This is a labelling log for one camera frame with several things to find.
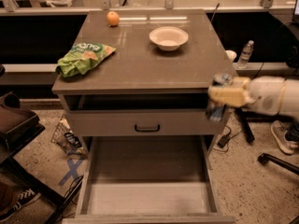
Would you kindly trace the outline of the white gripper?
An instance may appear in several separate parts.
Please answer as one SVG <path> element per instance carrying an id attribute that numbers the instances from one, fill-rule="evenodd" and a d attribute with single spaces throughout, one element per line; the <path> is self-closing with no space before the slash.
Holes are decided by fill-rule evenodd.
<path id="1" fill-rule="evenodd" d="M 234 77 L 231 87 L 209 87 L 209 98 L 221 105 L 241 107 L 248 105 L 248 109 L 274 116 L 279 111 L 279 100 L 285 79 L 283 77 Z"/>

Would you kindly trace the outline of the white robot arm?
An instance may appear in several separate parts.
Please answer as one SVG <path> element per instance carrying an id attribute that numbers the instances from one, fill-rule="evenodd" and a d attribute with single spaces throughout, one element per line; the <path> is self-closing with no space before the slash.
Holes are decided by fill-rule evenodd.
<path id="1" fill-rule="evenodd" d="M 246 107 L 251 112 L 299 119 L 299 81 L 284 77 L 225 77 L 208 88 L 209 98 L 218 105 Z"/>

